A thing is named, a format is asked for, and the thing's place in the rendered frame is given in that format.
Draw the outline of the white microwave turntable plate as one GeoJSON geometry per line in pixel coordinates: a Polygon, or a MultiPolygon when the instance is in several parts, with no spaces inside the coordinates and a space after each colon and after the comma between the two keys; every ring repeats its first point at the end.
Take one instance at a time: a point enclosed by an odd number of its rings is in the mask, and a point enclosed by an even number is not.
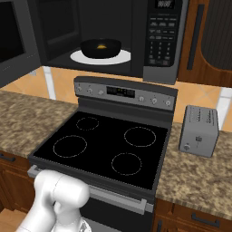
{"type": "Polygon", "coordinates": [[[89,64],[89,65],[114,65],[120,63],[126,63],[131,60],[131,53],[125,50],[121,50],[118,55],[112,58],[105,59],[93,59],[86,57],[81,50],[73,52],[70,55],[71,59],[77,63],[89,64]]]}

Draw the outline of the black bowl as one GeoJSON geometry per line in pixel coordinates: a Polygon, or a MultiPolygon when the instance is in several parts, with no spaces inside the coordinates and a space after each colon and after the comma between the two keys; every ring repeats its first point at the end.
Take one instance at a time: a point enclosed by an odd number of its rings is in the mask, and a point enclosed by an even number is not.
{"type": "Polygon", "coordinates": [[[121,51],[121,41],[107,38],[85,40],[81,42],[81,50],[88,58],[112,58],[121,51]],[[97,46],[100,44],[106,45],[107,49],[97,49],[97,46]]]}

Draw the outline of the black microwave oven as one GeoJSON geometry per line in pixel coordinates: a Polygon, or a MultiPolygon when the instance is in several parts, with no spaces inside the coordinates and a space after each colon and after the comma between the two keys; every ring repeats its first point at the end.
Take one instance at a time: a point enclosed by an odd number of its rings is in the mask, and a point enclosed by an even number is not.
{"type": "Polygon", "coordinates": [[[27,0],[41,64],[173,84],[189,0],[27,0]],[[70,55],[90,39],[115,39],[130,61],[89,65],[70,55]],[[163,60],[169,61],[163,66],[163,60]]]}

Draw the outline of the black oven door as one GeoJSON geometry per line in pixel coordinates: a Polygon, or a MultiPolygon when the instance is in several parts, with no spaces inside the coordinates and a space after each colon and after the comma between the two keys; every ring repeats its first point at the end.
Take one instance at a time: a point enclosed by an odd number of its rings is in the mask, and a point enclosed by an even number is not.
{"type": "Polygon", "coordinates": [[[154,212],[143,215],[90,198],[80,209],[92,232],[151,232],[154,212]]]}

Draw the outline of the brown wooden cupboard door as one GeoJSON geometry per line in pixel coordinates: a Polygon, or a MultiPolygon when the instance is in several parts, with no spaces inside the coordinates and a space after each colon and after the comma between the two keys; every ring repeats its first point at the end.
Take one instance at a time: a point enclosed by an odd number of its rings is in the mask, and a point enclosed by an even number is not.
{"type": "Polygon", "coordinates": [[[162,220],[162,230],[161,232],[173,232],[175,226],[172,219],[172,203],[168,201],[157,198],[156,207],[153,219],[153,229],[152,232],[156,232],[158,221],[162,220]]]}

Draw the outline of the black microwave door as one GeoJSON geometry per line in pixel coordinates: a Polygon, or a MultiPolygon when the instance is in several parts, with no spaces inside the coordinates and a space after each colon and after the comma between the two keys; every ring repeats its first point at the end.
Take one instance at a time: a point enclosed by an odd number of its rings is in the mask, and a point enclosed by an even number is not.
{"type": "Polygon", "coordinates": [[[0,88],[41,66],[27,0],[0,0],[0,88]]]}

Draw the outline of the black glass hob stove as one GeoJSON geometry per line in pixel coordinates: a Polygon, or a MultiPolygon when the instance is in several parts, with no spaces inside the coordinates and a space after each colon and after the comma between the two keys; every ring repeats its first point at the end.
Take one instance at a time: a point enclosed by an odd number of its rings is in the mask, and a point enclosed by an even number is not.
{"type": "Polygon", "coordinates": [[[78,108],[32,151],[31,167],[59,171],[125,197],[146,199],[154,212],[177,90],[90,76],[78,76],[73,83],[78,108]]]}

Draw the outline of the silver toaster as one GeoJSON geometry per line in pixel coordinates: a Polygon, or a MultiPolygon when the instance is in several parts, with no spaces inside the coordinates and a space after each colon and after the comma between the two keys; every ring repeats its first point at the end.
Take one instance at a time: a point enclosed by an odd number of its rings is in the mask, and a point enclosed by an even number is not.
{"type": "Polygon", "coordinates": [[[219,136],[218,111],[188,105],[182,123],[179,150],[211,158],[219,136]]]}

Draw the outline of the brown wooden drawer front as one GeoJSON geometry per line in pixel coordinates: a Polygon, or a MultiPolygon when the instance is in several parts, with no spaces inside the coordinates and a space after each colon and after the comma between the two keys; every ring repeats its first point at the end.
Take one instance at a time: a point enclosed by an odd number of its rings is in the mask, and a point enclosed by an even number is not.
{"type": "Polygon", "coordinates": [[[186,208],[176,204],[173,209],[174,218],[181,224],[181,227],[188,232],[232,232],[232,220],[224,219],[201,212],[192,208],[186,208]],[[191,214],[196,213],[198,218],[204,218],[209,221],[219,220],[220,226],[212,227],[191,219],[191,214]]]}
{"type": "Polygon", "coordinates": [[[27,170],[31,168],[31,165],[27,158],[20,157],[18,155],[10,154],[5,151],[1,151],[6,157],[15,157],[14,162],[0,159],[0,177],[3,179],[6,174],[13,174],[19,178],[32,180],[27,174],[27,170]]]}

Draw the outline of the brown wall cupboard door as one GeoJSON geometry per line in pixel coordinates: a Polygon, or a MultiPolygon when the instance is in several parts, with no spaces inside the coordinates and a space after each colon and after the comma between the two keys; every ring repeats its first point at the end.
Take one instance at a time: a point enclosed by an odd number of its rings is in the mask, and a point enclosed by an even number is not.
{"type": "Polygon", "coordinates": [[[232,88],[232,0],[189,0],[179,82],[232,88]],[[192,70],[187,70],[198,5],[204,13],[192,70]]]}

